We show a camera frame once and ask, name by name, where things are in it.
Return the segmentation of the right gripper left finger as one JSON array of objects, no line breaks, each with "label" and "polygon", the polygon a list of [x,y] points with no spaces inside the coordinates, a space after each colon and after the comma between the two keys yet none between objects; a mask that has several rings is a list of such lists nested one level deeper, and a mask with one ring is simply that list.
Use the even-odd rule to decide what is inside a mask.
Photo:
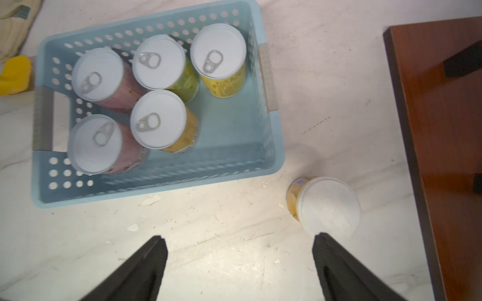
[{"label": "right gripper left finger", "polygon": [[161,236],[153,236],[83,300],[156,300],[168,259]]}]

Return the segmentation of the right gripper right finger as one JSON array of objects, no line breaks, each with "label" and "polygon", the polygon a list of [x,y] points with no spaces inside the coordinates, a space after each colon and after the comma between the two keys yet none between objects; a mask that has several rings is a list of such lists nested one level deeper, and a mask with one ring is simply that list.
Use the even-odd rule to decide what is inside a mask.
[{"label": "right gripper right finger", "polygon": [[312,248],[325,300],[404,300],[327,233]]}]

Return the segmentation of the orange label can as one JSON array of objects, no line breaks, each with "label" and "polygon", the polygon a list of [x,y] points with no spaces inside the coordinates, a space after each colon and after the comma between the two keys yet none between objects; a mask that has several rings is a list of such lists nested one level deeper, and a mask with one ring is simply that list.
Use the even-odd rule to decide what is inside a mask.
[{"label": "orange label can", "polygon": [[140,145],[170,154],[192,150],[200,133],[196,115],[168,90],[142,96],[131,112],[130,128]]},{"label": "orange label can", "polygon": [[350,238],[357,230],[362,211],[355,193],[344,182],[329,177],[302,176],[286,191],[287,209],[305,231],[315,237]]}]

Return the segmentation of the pink label can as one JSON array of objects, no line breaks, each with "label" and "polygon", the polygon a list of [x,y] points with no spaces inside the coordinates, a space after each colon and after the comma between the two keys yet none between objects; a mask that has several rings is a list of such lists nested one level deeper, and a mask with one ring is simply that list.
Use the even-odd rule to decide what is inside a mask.
[{"label": "pink label can", "polygon": [[72,72],[72,87],[81,99],[122,115],[129,115],[147,93],[131,66],[108,48],[95,48],[80,57]]},{"label": "pink label can", "polygon": [[73,167],[86,175],[130,173],[149,156],[129,126],[95,114],[82,119],[71,130],[67,156]]}]

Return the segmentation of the light blue plastic basket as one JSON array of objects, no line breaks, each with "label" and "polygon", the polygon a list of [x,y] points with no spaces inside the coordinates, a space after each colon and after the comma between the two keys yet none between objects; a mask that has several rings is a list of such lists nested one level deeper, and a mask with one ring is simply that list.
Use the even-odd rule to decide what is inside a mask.
[{"label": "light blue plastic basket", "polygon": [[[53,150],[53,98],[70,102],[70,125],[94,114],[127,122],[82,100],[68,76],[88,51],[104,47],[132,62],[137,47],[155,35],[169,35],[189,51],[204,27],[228,23],[247,44],[247,80],[229,99],[201,86],[188,107],[198,117],[194,148],[175,155],[152,150],[148,160],[124,174],[87,176],[76,171],[67,154]],[[33,121],[32,199],[41,208],[157,193],[273,174],[284,164],[282,126],[261,9],[255,1],[217,1],[140,16],[46,38],[36,56]]]}]

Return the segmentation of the green label can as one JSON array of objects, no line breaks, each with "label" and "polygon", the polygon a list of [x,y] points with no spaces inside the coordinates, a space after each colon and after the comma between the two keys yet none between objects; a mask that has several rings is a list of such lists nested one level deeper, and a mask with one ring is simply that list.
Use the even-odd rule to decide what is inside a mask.
[{"label": "green label can", "polygon": [[169,90],[184,103],[199,89],[197,74],[185,49],[168,35],[156,35],[142,42],[133,58],[133,74],[148,90]]}]

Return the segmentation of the yellow label can front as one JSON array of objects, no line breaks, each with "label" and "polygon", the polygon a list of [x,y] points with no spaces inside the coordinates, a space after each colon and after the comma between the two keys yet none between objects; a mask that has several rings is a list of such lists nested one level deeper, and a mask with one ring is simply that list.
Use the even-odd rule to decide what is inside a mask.
[{"label": "yellow label can front", "polygon": [[227,99],[244,87],[247,45],[235,27],[217,23],[202,29],[193,40],[190,58],[213,96]]}]

